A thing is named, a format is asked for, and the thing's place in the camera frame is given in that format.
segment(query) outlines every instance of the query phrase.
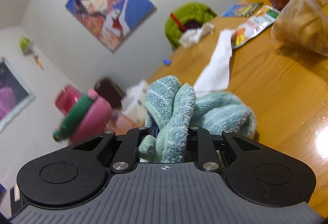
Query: colorful packaging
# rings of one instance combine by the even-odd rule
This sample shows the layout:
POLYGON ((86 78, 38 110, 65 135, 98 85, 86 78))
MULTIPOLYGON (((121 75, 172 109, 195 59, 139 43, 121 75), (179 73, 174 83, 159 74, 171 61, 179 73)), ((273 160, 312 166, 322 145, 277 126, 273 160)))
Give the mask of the colorful packaging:
POLYGON ((263 2, 232 5, 221 17, 250 17, 262 5, 263 2))
POLYGON ((255 16, 250 17, 246 23, 237 27, 231 36, 232 49, 241 47, 273 24, 279 13, 278 10, 265 5, 255 16))

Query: table surface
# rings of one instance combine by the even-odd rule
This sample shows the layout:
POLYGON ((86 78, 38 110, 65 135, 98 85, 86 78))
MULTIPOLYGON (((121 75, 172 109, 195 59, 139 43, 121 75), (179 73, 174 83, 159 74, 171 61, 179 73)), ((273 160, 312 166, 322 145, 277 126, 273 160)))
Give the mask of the table surface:
MULTIPOLYGON (((268 0, 243 0, 271 5, 268 0)), ((179 47, 172 63, 160 66, 153 82, 166 75, 193 85, 209 63, 220 31, 246 18, 215 18, 215 31, 198 45, 179 47)), ((228 90, 257 117, 255 140, 297 158, 314 171, 317 185, 309 204, 328 216, 328 58, 275 45, 271 27, 233 51, 228 90)))

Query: painting of woman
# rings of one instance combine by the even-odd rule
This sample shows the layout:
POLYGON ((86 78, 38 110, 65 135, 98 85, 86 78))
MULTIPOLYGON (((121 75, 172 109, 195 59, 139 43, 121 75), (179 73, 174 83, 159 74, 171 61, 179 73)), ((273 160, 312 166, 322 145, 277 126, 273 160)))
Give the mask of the painting of woman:
POLYGON ((66 8, 111 51, 155 9, 149 0, 69 0, 66 8))
POLYGON ((1 58, 0 132, 34 99, 34 94, 14 72, 8 61, 1 58))

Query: picture frame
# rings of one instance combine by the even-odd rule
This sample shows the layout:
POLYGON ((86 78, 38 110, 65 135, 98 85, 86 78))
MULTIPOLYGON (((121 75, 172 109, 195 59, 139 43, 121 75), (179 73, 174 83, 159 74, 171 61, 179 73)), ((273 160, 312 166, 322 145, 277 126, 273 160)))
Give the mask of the picture frame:
POLYGON ((66 9, 115 52, 156 7, 149 0, 68 0, 66 9))
POLYGON ((31 102, 35 95, 6 58, 0 59, 0 133, 31 102))

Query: light blue towel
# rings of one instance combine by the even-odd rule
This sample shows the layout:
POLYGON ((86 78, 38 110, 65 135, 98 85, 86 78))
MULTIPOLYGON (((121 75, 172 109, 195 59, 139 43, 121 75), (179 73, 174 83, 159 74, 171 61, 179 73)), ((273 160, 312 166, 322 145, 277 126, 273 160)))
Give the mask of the light blue towel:
POLYGON ((157 139, 148 135, 139 145, 143 159, 157 163, 182 161, 195 101, 194 89, 188 84, 181 87, 174 76, 166 76, 150 85, 144 103, 148 111, 146 126, 150 127, 155 121, 160 132, 157 139))
POLYGON ((196 100, 191 126, 202 127, 211 134, 233 130, 239 135, 254 138, 256 117, 237 96, 230 92, 213 92, 196 100))
POLYGON ((145 126, 155 122, 160 129, 157 139, 148 135, 139 145, 140 157, 145 161, 181 162, 189 126, 217 135, 230 129, 254 138, 254 112, 230 92, 214 92, 196 99, 193 87, 181 87, 177 77, 166 76, 149 86, 144 106, 148 111, 145 126))

